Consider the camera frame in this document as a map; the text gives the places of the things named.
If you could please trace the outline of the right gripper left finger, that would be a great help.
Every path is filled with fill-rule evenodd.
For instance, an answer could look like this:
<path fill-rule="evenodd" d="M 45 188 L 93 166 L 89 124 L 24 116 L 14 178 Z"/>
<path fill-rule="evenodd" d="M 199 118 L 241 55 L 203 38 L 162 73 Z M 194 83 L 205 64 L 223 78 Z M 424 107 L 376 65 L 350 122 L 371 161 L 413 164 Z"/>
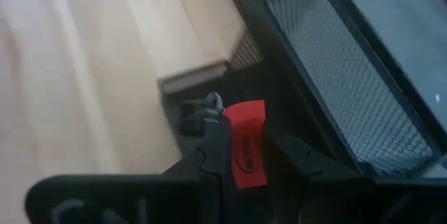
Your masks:
<path fill-rule="evenodd" d="M 224 224 L 226 221 L 225 187 L 230 139 L 230 123 L 220 116 L 216 123 L 207 126 L 204 138 L 164 172 L 165 175 L 198 180 L 200 224 Z"/>

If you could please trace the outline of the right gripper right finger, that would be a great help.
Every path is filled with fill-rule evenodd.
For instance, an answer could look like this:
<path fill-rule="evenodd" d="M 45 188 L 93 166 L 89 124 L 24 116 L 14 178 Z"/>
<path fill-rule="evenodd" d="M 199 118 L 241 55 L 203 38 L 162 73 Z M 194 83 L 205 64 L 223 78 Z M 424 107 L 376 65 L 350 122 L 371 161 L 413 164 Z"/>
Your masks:
<path fill-rule="evenodd" d="M 278 224 L 377 224 L 374 184 L 288 133 L 267 131 L 267 181 Z"/>

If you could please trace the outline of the black mesh desk organizer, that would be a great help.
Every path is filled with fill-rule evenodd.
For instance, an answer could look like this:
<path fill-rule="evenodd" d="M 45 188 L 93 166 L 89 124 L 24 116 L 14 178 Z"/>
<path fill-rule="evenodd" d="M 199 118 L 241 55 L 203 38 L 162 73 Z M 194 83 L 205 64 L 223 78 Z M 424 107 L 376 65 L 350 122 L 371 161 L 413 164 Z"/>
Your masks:
<path fill-rule="evenodd" d="M 446 0 L 230 2 L 229 58 L 159 81 L 182 151 L 214 126 L 181 106 L 213 94 L 359 174 L 447 180 Z"/>

